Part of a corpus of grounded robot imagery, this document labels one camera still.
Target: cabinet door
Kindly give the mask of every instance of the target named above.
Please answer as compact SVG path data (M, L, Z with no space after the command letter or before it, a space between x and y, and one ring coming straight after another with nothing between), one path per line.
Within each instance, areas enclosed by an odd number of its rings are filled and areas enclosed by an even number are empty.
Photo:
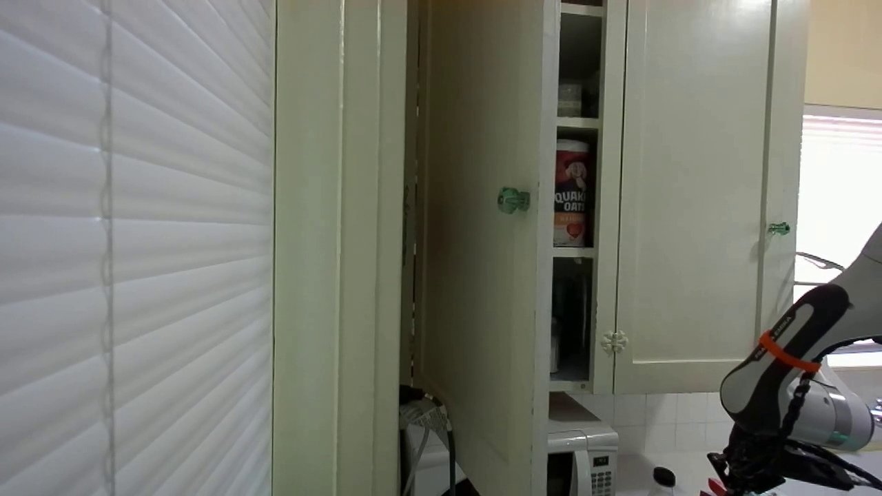
M773 23L774 4L629 4L617 391L718 389L755 343Z
M538 170L554 162L554 5L425 8L417 378L449 406L481 494L544 494L552 187ZM501 187L529 206L501 212Z

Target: kitchen cabinet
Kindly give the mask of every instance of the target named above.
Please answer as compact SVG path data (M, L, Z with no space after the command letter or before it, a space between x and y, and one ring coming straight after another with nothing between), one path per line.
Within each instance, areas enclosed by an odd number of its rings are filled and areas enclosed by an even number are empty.
M718 389L788 301L802 16L423 4L413 378L482 494L544 494L552 389ZM585 249L554 246L556 141L587 147Z

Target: open cabinet door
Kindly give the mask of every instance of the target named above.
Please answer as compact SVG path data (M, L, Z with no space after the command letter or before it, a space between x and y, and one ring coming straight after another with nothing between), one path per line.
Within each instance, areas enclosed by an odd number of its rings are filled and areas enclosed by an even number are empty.
M556 41L554 5L428 0L420 24L417 380L449 406L459 463L481 494L544 494L552 337L547 183L556 92L556 56L544 44Z

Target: green knob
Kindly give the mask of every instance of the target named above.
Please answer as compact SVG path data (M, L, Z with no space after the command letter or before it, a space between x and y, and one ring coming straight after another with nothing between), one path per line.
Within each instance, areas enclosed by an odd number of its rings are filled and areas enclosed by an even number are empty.
M787 238L787 234L791 234L791 223L769 223L769 234Z
M496 206L507 216L529 210L529 192L518 187L501 187L496 195Z

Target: wall cabinet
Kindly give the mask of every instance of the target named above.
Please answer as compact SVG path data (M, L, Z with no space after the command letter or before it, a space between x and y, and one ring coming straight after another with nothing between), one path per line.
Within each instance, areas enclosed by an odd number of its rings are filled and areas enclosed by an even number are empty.
M769 226L798 210L802 16L423 5L417 380L449 402L478 487L544 494L552 389L718 389L788 304L795 239ZM563 223L585 243L556 223L574 141L585 206Z

